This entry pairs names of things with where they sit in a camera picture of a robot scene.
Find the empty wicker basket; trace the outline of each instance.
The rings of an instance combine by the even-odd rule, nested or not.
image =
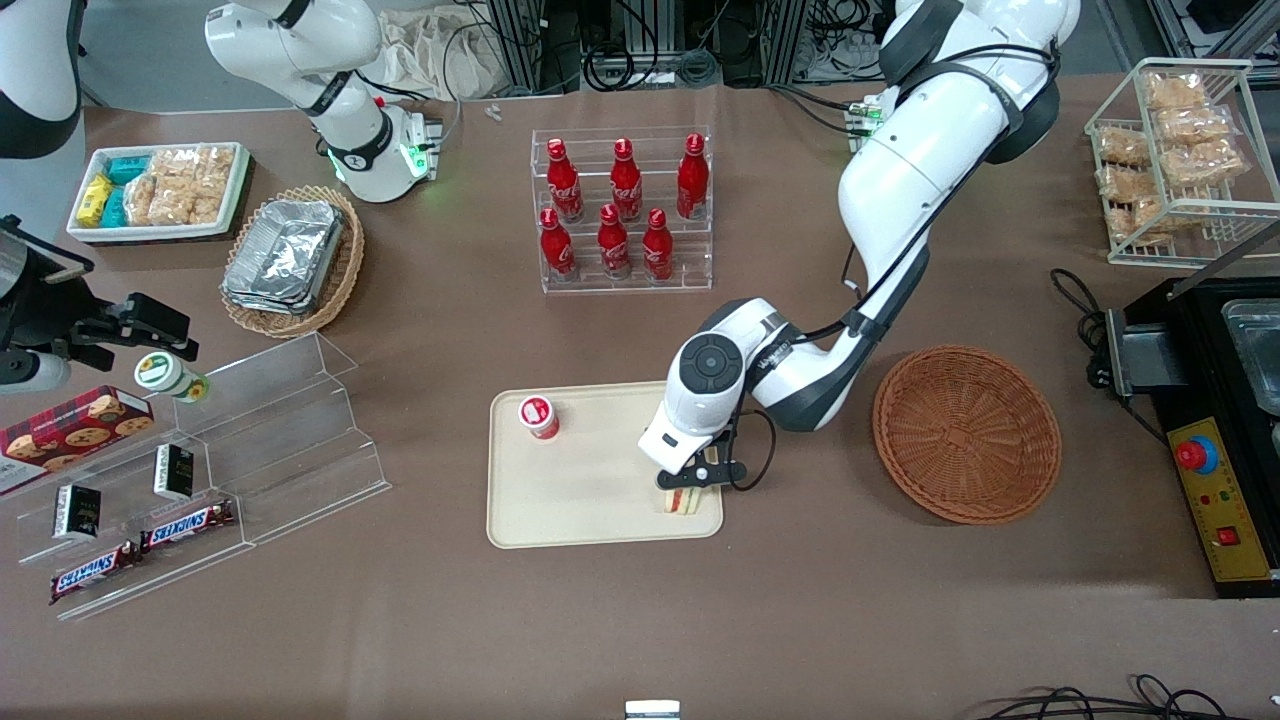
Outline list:
[[[876,448],[890,477],[931,512],[993,525],[1048,496],[1062,439],[1048,402],[1016,368],[943,345],[899,363],[876,393]]]

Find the red bottle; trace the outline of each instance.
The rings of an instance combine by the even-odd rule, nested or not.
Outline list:
[[[582,184],[577,178],[577,168],[568,159],[564,150],[564,141],[552,138],[547,141],[547,156],[552,164],[547,168],[547,184],[552,190],[552,202],[566,223],[576,223],[582,219]]]
[[[631,156],[631,141],[622,137],[613,143],[613,172],[609,173],[613,184],[613,204],[623,223],[640,218],[640,168]]]
[[[671,231],[660,208],[649,210],[649,229],[644,232],[644,270],[649,282],[671,279]]]
[[[543,256],[547,258],[547,266],[552,270],[552,279],[562,283],[576,281],[577,263],[573,261],[573,243],[570,241],[568,231],[561,227],[559,215],[548,208],[543,210],[539,220],[543,225]]]
[[[685,138],[685,158],[676,173],[680,191],[676,196],[676,213],[686,220],[707,219],[707,183],[712,172],[703,156],[705,149],[707,138],[696,132]]]
[[[618,222],[618,208],[605,202],[600,208],[600,231],[595,236],[600,243],[600,260],[609,279],[625,281],[631,277],[631,258],[627,258],[627,228]]]

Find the wicker basket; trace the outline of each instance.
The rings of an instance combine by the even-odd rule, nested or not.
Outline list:
[[[225,296],[223,297],[223,305],[227,307],[227,313],[230,314],[232,320],[236,320],[237,325],[269,337],[283,340],[298,337],[311,331],[317,331],[338,316],[338,313],[342,311],[342,306],[346,305],[347,299],[351,297],[352,288],[356,287],[356,275],[360,274],[360,263],[365,259],[365,231],[360,227],[360,218],[356,217],[356,209],[351,206],[351,202],[328,187],[307,186],[285,190],[271,200],[300,200],[303,202],[323,200],[340,209],[344,220],[342,225],[342,234],[338,237],[339,245],[337,251],[334,251],[333,264],[329,266],[329,277],[325,279],[324,288],[320,291],[319,306],[311,313],[306,315],[264,313],[262,310],[241,307]],[[259,209],[255,210],[248,220],[246,220],[241,227],[239,234],[236,236],[236,245],[232,246],[230,256],[227,259],[227,266],[230,266],[230,264],[236,260],[236,254],[239,252],[241,245],[244,242],[244,236],[248,233],[248,228],[253,224],[253,220],[257,219],[265,206],[266,202],[259,206]]]
[[[1057,479],[1062,438],[1039,391],[975,347],[943,345],[899,363],[876,393],[876,448],[911,500],[956,523],[1027,515]]]

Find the red emergency stop button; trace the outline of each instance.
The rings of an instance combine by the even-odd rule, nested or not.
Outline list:
[[[1235,528],[1219,528],[1217,544],[1240,544],[1240,533],[1236,533]]]
[[[1174,460],[1179,468],[1207,475],[1217,469],[1217,447],[1204,436],[1193,436],[1178,443],[1174,448]]]

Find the white tray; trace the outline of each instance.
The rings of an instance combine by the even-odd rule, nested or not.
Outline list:
[[[239,142],[212,142],[209,145],[230,145],[236,149],[236,159],[232,160],[232,174],[227,181],[227,190],[223,191],[223,206],[218,210],[218,222],[201,223],[198,225],[145,225],[124,228],[86,228],[76,220],[76,209],[79,208],[84,191],[93,176],[106,169],[108,161],[115,158],[132,158],[136,155],[151,155],[156,150],[195,149],[201,143],[179,145],[138,145],[134,147],[104,147],[95,150],[88,159],[88,168],[81,179],[81,187],[76,192],[76,202],[72,204],[70,215],[67,218],[67,234],[83,242],[84,245],[146,245],[165,241],[184,241],[211,234],[223,234],[232,227],[236,217],[241,188],[244,186],[244,176],[248,172],[248,150]]]
[[[663,382],[512,389],[489,406],[489,542],[504,548],[705,538],[724,523],[719,488],[692,515],[662,511],[658,466],[636,441]],[[520,424],[530,395],[556,406],[559,433],[538,441]]]

